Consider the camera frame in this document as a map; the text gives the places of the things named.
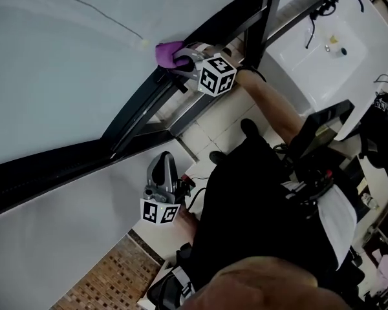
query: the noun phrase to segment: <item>person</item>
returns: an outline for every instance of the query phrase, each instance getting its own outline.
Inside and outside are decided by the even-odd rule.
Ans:
[[[303,121],[289,102],[253,70],[238,71],[235,80],[291,144]],[[289,176],[257,126],[244,119],[241,128],[246,139],[240,146],[228,155],[210,154],[217,166],[201,220],[184,206],[177,219],[193,237],[188,275],[197,291],[183,309],[347,309],[338,295],[319,287],[348,253],[356,215],[347,197],[356,189],[342,187],[350,189],[346,196],[333,186],[333,199],[324,201],[329,208],[318,204],[320,214],[307,219],[286,198]]]

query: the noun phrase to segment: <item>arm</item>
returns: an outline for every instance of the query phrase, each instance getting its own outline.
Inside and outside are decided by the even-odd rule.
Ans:
[[[303,126],[302,119],[291,104],[252,71],[240,70],[235,80],[249,93],[269,124],[289,145]]]
[[[178,214],[175,217],[174,225],[178,226],[181,231],[184,231],[185,237],[189,240],[191,245],[193,245],[198,223],[199,221],[194,214],[191,214],[187,210],[184,203],[181,204],[180,210],[178,210]]]

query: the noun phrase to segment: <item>black shoe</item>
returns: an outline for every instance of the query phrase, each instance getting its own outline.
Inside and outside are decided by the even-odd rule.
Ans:
[[[257,125],[248,118],[244,118],[240,122],[241,130],[246,135],[247,138],[254,138],[256,136],[259,136],[259,129],[257,128]]]
[[[208,157],[210,158],[211,162],[213,162],[214,164],[219,164],[224,158],[227,157],[227,155],[225,155],[225,153],[223,152],[215,151],[215,152],[211,152]]]

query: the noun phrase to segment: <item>brown tile floor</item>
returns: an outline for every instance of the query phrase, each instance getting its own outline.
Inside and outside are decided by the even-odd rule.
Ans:
[[[136,302],[159,270],[126,235],[51,310],[141,309]]]

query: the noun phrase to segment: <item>black shorts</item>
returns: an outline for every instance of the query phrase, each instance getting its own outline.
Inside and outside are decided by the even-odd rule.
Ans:
[[[246,139],[208,181],[191,252],[196,290],[222,268],[250,256],[275,256],[322,280],[338,261],[318,215],[306,220],[287,201],[288,180],[262,137]]]

